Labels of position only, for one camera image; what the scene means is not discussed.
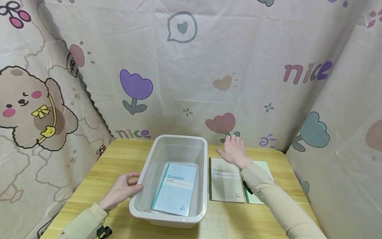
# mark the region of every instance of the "translucent bin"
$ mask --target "translucent bin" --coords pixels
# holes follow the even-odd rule
[[[151,210],[155,195],[168,163],[197,167],[188,216],[177,216]],[[207,141],[201,137],[161,135],[155,139],[138,184],[143,190],[129,204],[131,214],[153,225],[193,228],[207,212]]]

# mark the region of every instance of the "notebook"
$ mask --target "notebook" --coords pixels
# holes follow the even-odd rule
[[[270,173],[269,167],[267,162],[265,161],[252,161],[254,164],[259,165],[262,167],[267,173],[269,174],[270,178],[273,180],[272,174]],[[247,203],[249,204],[265,204],[258,197],[256,197],[254,194],[251,194],[246,188],[244,188],[245,197],[247,199]]]
[[[210,158],[210,200],[245,203],[239,169],[223,159]]]
[[[151,209],[188,216],[196,170],[196,167],[168,163]]]

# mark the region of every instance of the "purple tulip print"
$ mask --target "purple tulip print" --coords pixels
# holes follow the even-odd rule
[[[145,111],[147,106],[144,104],[137,105],[137,101],[147,99],[151,95],[153,89],[151,80],[143,79],[136,73],[131,75],[127,70],[121,70],[120,80],[123,90],[132,98],[131,104],[122,101],[125,109],[131,114]]]

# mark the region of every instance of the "wooden table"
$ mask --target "wooden table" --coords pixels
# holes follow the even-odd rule
[[[106,149],[73,196],[66,203],[42,239],[55,239],[62,229],[84,209],[98,202],[117,177],[131,171],[140,172],[153,142],[117,139]],[[208,156],[220,158],[217,146],[208,147]],[[252,160],[267,161],[275,182],[284,189],[317,223],[309,203],[285,155],[277,150],[247,148]],[[205,218],[193,229],[153,226],[134,218],[129,200],[110,212],[105,225],[113,230],[112,239],[281,239],[287,238],[265,205],[208,201]]]

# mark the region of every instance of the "yellow bow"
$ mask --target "yellow bow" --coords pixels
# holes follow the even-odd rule
[[[32,115],[35,117],[40,117],[40,119],[44,118],[45,115],[48,115],[50,110],[48,110],[48,107],[46,105],[41,106],[36,111],[32,112]]]

